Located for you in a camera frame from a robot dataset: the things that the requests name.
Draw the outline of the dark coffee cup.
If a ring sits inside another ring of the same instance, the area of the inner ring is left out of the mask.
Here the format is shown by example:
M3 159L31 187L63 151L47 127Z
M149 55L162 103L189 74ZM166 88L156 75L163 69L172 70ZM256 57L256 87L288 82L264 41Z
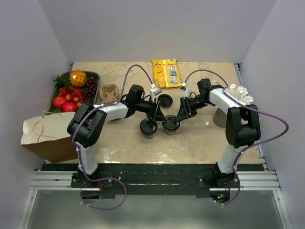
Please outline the dark coffee cup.
M174 135L174 134L176 133L176 130L164 129L164 132L165 132L167 135Z
M146 132L142 132L142 135L144 138L146 139L152 139L155 136L155 133L146 133Z

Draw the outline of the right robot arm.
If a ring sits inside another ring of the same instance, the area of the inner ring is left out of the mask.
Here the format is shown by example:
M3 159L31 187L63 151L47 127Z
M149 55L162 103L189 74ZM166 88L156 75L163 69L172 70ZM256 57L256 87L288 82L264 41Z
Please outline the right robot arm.
M207 105L219 108L226 115L225 136L228 145L221 159L215 164L212 175L205 182L217 187L224 187L234 179L237 164L243 154L243 150L252 146L261 137L260 122L257 106L246 105L227 97L221 85L211 85L209 79L201 79L198 83L199 94L191 97L192 91L183 83L181 91L186 97L180 98L180 109L175 121L194 117L197 110Z

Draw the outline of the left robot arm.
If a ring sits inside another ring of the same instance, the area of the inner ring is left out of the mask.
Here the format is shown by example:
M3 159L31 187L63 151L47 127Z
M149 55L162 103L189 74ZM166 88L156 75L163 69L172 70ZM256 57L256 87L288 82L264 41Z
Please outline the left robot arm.
M95 173L98 164L95 156L95 144L100 137L105 122L128 118L135 112L145 113L147 118L140 122L140 131L146 138L153 138L158 129L157 122L165 122L160 102L155 97L161 94L161 88L152 84L149 99L145 100L144 88L134 84L129 92L113 104L93 105L83 103L68 125L67 132L76 146L79 170L83 172L82 182L88 187L98 184Z

